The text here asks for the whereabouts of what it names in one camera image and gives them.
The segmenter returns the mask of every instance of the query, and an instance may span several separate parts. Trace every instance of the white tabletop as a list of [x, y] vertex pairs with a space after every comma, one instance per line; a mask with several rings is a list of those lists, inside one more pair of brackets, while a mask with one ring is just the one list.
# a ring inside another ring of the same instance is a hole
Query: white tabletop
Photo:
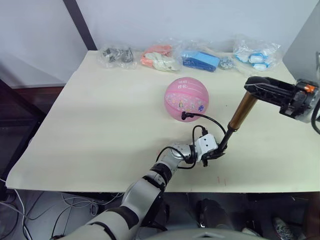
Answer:
[[[206, 112], [227, 126], [245, 94], [237, 71], [184, 67], [179, 74], [139, 66], [104, 69], [89, 51], [74, 72], [29, 147], [10, 171], [9, 188], [63, 192], [124, 192], [154, 164], [163, 147], [190, 143], [201, 124], [222, 139], [206, 119], [179, 122], [166, 112], [164, 93], [177, 78], [200, 80], [209, 92]], [[262, 72], [295, 80], [283, 63]], [[310, 124], [279, 114], [258, 101], [226, 154], [208, 167], [178, 170], [167, 192], [304, 192], [320, 190], [320, 138]]]

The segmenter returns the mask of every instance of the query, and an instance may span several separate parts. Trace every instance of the pink basketball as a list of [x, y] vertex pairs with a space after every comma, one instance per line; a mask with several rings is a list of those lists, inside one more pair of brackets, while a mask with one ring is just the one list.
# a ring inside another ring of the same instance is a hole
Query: pink basketball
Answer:
[[192, 122], [199, 116], [181, 119], [183, 111], [204, 114], [209, 104], [206, 87], [192, 77], [181, 77], [173, 81], [165, 91], [164, 105], [168, 113], [181, 122]]

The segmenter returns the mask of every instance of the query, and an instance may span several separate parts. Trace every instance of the black cable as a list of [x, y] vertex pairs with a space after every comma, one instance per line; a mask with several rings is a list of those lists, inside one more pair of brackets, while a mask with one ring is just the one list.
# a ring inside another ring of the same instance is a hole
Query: black cable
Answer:
[[[201, 128], [202, 131], [205, 131], [205, 127], [204, 126], [201, 126], [201, 125], [196, 125], [193, 127], [192, 129], [192, 146], [193, 146], [193, 149], [196, 149], [196, 144], [195, 144], [195, 130], [196, 128]], [[197, 163], [197, 160], [194, 159], [193, 161], [193, 164], [191, 166], [178, 166], [178, 169], [193, 169], [195, 167]]]
[[[6, 203], [6, 204], [11, 205], [11, 206], [13, 206], [16, 210], [18, 210], [17, 207], [16, 207], [16, 205], [14, 205], [14, 204], [12, 204], [12, 203], [9, 203], [9, 202]], [[13, 225], [13, 228], [12, 228], [6, 235], [2, 236], [2, 237], [0, 238], [0, 240], [5, 239], [6, 237], [8, 237], [8, 236], [15, 230], [15, 228], [16, 228], [16, 226], [17, 226], [17, 224], [18, 224], [18, 220], [19, 220], [19, 213], [17, 212], [17, 213], [16, 213], [16, 219], [15, 219], [15, 223], [14, 223], [14, 225]]]
[[152, 224], [147, 227], [152, 228], [152, 229], [159, 229], [162, 232], [168, 231], [168, 229], [165, 226], [161, 225], [160, 223], [158, 223], [156, 221], [153, 221]]
[[[27, 233], [29, 234], [30, 238], [27, 237], [27, 234], [25, 233], [25, 229], [26, 229]], [[23, 233], [26, 240], [33, 240], [29, 229], [27, 228], [27, 226], [24, 223], [23, 223], [23, 227], [22, 227], [22, 233]]]
[[62, 234], [63, 236], [66, 233], [66, 229], [67, 229], [67, 225], [68, 225], [68, 222], [69, 222], [71, 211], [72, 211], [72, 207], [70, 208], [68, 218], [66, 219], [66, 223], [65, 223], [65, 226], [64, 226], [63, 234]]
[[[30, 209], [29, 209], [29, 211], [25, 214], [27, 217], [29, 217], [32, 209], [34, 209], [36, 203], [38, 202], [38, 200], [40, 199], [40, 197], [41, 197], [44, 193], [45, 193], [44, 191], [41, 192], [41, 193], [39, 194], [39, 196], [36, 198], [36, 200], [33, 202], [32, 206], [31, 206]], [[25, 225], [27, 224], [27, 220], [28, 220], [27, 217], [24, 219], [24, 222], [23, 222], [23, 224], [25, 224]]]
[[208, 120], [214, 122], [216, 125], [218, 125], [219, 128], [221, 128], [221, 130], [223, 131], [224, 135], [227, 133], [225, 128], [217, 120], [214, 120], [212, 117], [209, 117], [209, 116], [206, 116], [206, 115], [203, 115], [203, 114], [200, 114], [200, 113], [191, 113], [191, 114], [194, 115], [194, 116], [203, 117], [205, 119], [208, 119]]
[[317, 115], [318, 115], [318, 112], [319, 112], [319, 109], [320, 109], [320, 99], [319, 101], [317, 102], [317, 104], [315, 105], [315, 108], [313, 110], [313, 113], [312, 113], [312, 116], [311, 116], [311, 125], [313, 127], [313, 129], [318, 133], [320, 134], [320, 129], [317, 127], [316, 125], [316, 118], [317, 118]]
[[[203, 133], [207, 131], [206, 128], [204, 126], [201, 126], [201, 125], [196, 125], [196, 126], [193, 127], [193, 129], [192, 129], [192, 146], [193, 146], [193, 149], [196, 148], [196, 144], [195, 144], [195, 129], [196, 128], [201, 128]], [[159, 152], [158, 156], [156, 157], [155, 162], [158, 162], [161, 154], [167, 149], [172, 149], [172, 150], [176, 151], [183, 158], [184, 161], [187, 160], [186, 157], [182, 154], [182, 152], [180, 152], [178, 149], [176, 149], [176, 148], [174, 148], [172, 146], [166, 146], [164, 149], [162, 149]], [[193, 161], [191, 166], [178, 166], [178, 169], [193, 169], [195, 167], [195, 165], [196, 165], [196, 162], [197, 162], [196, 159], [194, 159], [194, 161]]]
[[62, 215], [66, 210], [68, 210], [68, 209], [71, 208], [71, 207], [72, 207], [72, 206], [66, 207], [62, 212], [60, 212], [59, 216], [56, 218], [55, 223], [54, 223], [54, 226], [53, 226], [53, 229], [52, 229], [51, 238], [54, 237], [55, 229], [56, 229], [56, 226], [57, 226], [57, 223], [58, 223], [59, 218], [61, 217], [61, 215]]
[[158, 162], [161, 154], [162, 154], [165, 150], [167, 150], [167, 149], [172, 149], [172, 150], [176, 151], [176, 152], [183, 158], [183, 160], [186, 160], [186, 157], [185, 157], [185, 156], [182, 154], [182, 152], [180, 152], [178, 149], [176, 149], [176, 148], [174, 148], [174, 147], [172, 147], [172, 146], [166, 146], [164, 149], [162, 149], [162, 150], [159, 152], [158, 156], [156, 157], [155, 162]]

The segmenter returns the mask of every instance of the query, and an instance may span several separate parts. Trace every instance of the plastic bag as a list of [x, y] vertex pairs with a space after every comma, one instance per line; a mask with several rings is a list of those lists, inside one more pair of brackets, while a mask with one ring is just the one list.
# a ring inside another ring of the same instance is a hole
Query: plastic bag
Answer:
[[181, 44], [182, 64], [189, 68], [214, 72], [219, 65], [219, 57], [205, 51], [210, 45], [203, 40], [190, 40]]
[[140, 62], [159, 71], [178, 72], [182, 66], [178, 52], [177, 44], [155, 44], [143, 52]]
[[238, 72], [246, 78], [257, 75], [257, 71], [251, 65], [237, 61], [232, 52], [223, 52], [215, 49], [215, 44], [210, 41], [201, 40], [198, 44], [193, 45], [203, 52], [220, 58], [219, 68], [222, 70]]
[[125, 44], [106, 44], [98, 51], [97, 60], [105, 68], [121, 67], [135, 69], [137, 67], [137, 55], [132, 47]]
[[276, 66], [282, 59], [280, 45], [238, 35], [233, 46], [234, 57], [258, 71]]

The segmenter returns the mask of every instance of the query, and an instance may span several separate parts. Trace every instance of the gray floor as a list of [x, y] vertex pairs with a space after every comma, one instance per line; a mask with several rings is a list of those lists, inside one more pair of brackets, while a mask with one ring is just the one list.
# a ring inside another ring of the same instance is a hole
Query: gray floor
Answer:
[[[37, 199], [40, 191], [19, 191], [21, 198], [24, 201], [26, 211], [30, 209], [34, 201]], [[71, 194], [63, 194], [65, 198], [72, 197]], [[260, 201], [248, 201], [246, 194], [234, 194], [234, 193], [166, 193], [165, 201], [170, 205], [170, 218], [166, 224], [168, 230], [176, 229], [190, 229], [198, 228], [196, 221], [195, 206], [197, 201], [202, 199], [213, 199], [220, 203], [229, 216], [236, 216], [237, 214], [244, 213], [247, 209], [254, 210], [255, 215], [261, 222], [263, 236], [271, 240], [277, 240], [272, 224], [272, 215], [282, 217], [286, 221], [295, 223], [302, 223], [304, 209], [306, 207], [306, 201], [303, 199], [294, 199], [291, 197], [282, 197], [276, 199], [267, 199]], [[82, 199], [69, 200], [70, 204], [83, 201]], [[118, 206], [121, 202], [121, 198], [118, 198], [113, 203], [109, 204], [107, 208]], [[15, 204], [21, 209], [18, 200]], [[32, 235], [33, 240], [49, 240], [52, 234], [52, 230], [55, 221], [59, 213], [67, 207], [62, 201], [61, 193], [59, 192], [44, 192], [40, 197], [30, 217], [34, 218], [40, 213], [45, 211], [50, 206], [55, 205], [43, 216], [36, 220], [28, 220], [26, 225]], [[12, 210], [0, 205], [0, 231], [3, 233], [13, 226], [15, 222], [16, 214]], [[83, 208], [69, 208], [66, 210], [56, 225], [54, 235], [68, 235], [81, 225], [88, 222], [93, 216], [90, 212], [90, 207]], [[241, 229], [244, 222], [234, 221], [234, 228]], [[154, 234], [156, 231], [151, 231], [148, 234]], [[301, 230], [298, 229], [296, 235], [298, 236]], [[140, 238], [148, 236], [148, 234], [139, 234]], [[14, 232], [6, 238], [7, 240], [24, 240], [21, 225], [21, 216], [19, 216], [18, 225]]]

